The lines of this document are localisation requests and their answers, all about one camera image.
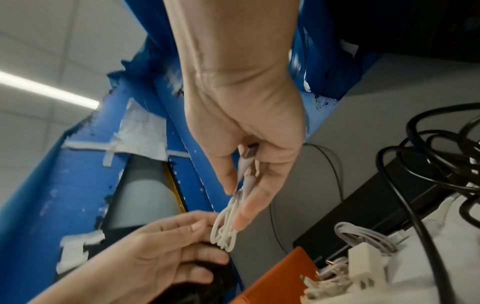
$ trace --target orange notebook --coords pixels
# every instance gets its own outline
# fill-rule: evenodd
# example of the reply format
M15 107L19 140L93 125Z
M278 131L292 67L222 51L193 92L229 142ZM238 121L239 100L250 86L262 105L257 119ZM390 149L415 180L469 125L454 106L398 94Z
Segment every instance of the orange notebook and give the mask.
M316 270L305 250L297 247L230 303L300 304L300 296L307 288L300 275L315 279Z

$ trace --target ceiling light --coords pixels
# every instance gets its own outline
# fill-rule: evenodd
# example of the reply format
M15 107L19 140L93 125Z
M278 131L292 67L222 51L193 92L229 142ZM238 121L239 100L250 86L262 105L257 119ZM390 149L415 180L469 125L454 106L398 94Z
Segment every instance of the ceiling light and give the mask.
M40 84L35 81L31 81L22 77L15 75L7 74L0 71L0 84L17 88L20 90L25 90L28 92L40 94L57 100L65 101L71 104L79 105L82 107L96 109L98 108L100 102L83 97L80 95L72 94L67 91L59 90L54 87Z

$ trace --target gray desk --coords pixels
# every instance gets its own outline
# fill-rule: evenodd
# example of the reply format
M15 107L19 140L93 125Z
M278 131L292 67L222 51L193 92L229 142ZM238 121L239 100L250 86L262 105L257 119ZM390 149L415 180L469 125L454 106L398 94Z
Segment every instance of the gray desk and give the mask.
M341 173L344 196L348 197L377 172L377 151L405 137L405 125L411 117L428 109L471 102L480 102L480 65L385 55L309 141L330 151ZM420 127L457 131L475 114L480 113L433 118ZM339 202L329 164L319 151L304 147L274 201L278 232L287 249ZM247 286L283 256L268 210L238 235L232 253Z

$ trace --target white power adapter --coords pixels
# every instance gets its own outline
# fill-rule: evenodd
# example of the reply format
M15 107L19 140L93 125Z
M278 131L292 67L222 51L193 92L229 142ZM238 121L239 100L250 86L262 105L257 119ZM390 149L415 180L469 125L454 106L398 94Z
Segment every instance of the white power adapter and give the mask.
M382 253L368 243L348 250L348 275L360 289L388 287Z

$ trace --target coiled white cable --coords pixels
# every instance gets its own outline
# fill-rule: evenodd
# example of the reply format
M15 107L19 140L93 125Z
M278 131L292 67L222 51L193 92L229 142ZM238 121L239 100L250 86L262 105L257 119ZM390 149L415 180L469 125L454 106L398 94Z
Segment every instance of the coiled white cable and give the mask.
M220 212L213 224L213 228L210 234L210 242L217 244L221 249L226 252L230 252L235 247L235 241L237 240L238 231L232 228L232 221L235 217L239 206L245 201L247 196L252 191L257 178L255 177L255 170L251 171L250 175L244 177L244 174L255 161L255 156L244 158L240 157L238 160L238 172L237 172L237 187L238 183L243 178L243 186L240 190L236 191L228 202L227 207ZM224 220L223 226L220 227L220 223Z
M386 235L376 231L355 226L347 222L337 223L334 229L337 236L352 247L355 247L360 243L367 242L380 250L382 255L385 256L390 256L392 253L397 251L397 247Z

